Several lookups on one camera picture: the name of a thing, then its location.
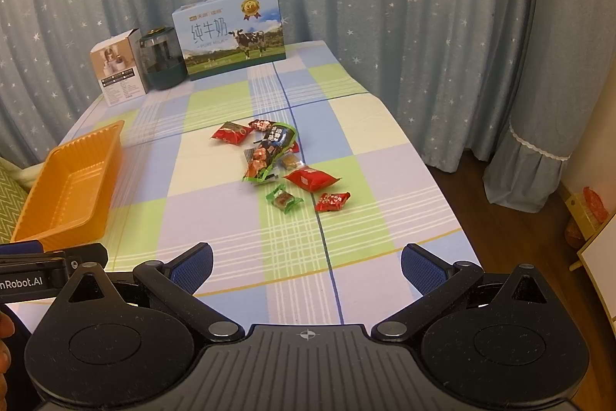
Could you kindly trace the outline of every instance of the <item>triangular cutout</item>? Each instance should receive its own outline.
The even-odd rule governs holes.
[[[96,278],[93,274],[87,273],[81,278],[81,281],[79,281],[69,302],[77,303],[79,301],[98,300],[104,297],[105,295],[101,291],[99,283],[96,282]]]
[[[512,298],[514,300],[529,301],[531,303],[547,303],[535,279],[529,275],[525,275],[520,279]]]

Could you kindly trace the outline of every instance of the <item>green snack package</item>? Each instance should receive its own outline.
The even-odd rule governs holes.
[[[292,146],[298,134],[288,124],[275,122],[253,152],[242,180],[265,181],[274,163]]]
[[[285,191],[285,186],[283,183],[279,184],[273,192],[270,192],[266,195],[266,199],[270,201],[270,204],[276,206],[280,211],[287,214],[289,210],[295,206],[296,204],[303,203],[304,200],[295,197],[294,195],[289,194]]]

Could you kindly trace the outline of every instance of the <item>orange basket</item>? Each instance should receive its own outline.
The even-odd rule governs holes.
[[[123,126],[114,122],[49,153],[11,242],[37,239],[53,251],[103,236],[122,161]]]

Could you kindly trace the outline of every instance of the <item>human hand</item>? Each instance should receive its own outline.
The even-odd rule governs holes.
[[[13,333],[15,333],[13,321],[11,321],[8,315],[0,313],[0,411],[6,411],[5,397],[7,386],[4,373],[6,373],[10,367],[10,352],[1,338],[8,338],[12,336]]]

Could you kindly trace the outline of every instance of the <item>checkered tablecloth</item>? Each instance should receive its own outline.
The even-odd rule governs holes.
[[[266,201],[275,185],[241,181],[240,146],[210,137],[225,121],[283,121],[301,157],[342,180],[340,212],[283,180],[304,204],[284,215]],[[448,262],[478,262],[417,152],[375,96],[323,42],[287,46],[287,59],[207,77],[107,107],[97,100],[65,141],[118,119],[124,161],[107,231],[107,270],[169,261],[198,242],[214,250],[212,276],[196,293],[248,329],[251,324],[362,323],[420,297],[400,270],[419,243]],[[33,328],[50,300],[13,305]]]

